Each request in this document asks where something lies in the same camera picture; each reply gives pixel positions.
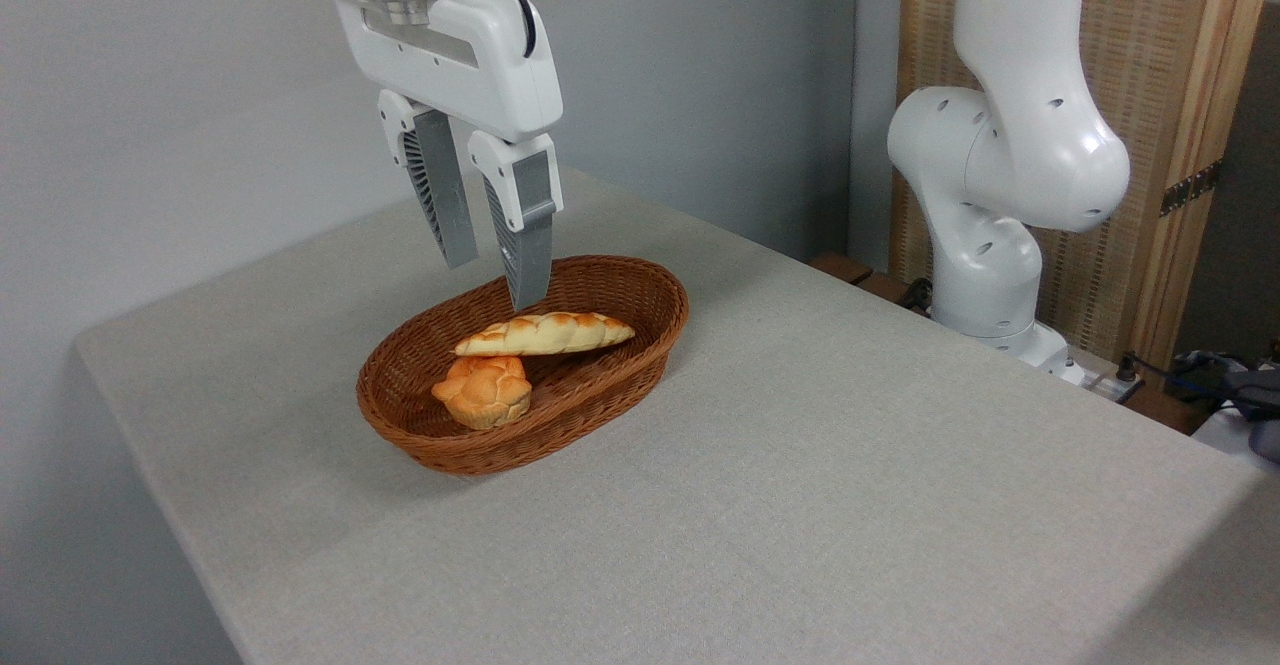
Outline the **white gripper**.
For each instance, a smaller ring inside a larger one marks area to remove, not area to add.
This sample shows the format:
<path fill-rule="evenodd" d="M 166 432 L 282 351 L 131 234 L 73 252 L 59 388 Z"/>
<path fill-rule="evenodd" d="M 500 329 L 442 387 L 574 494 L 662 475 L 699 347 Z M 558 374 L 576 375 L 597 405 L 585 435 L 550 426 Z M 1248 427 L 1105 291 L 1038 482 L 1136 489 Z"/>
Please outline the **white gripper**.
<path fill-rule="evenodd" d="M 543 301 L 564 199 L 556 147 L 543 136 L 563 104 L 541 18 L 525 56 L 518 0 L 436 0 L 424 26 L 394 24 L 369 1 L 335 5 L 358 68 L 388 88 L 378 109 L 393 162 L 406 170 L 448 267 L 477 256 L 452 115 L 479 128 L 468 153 L 484 176 L 513 309 Z"/>

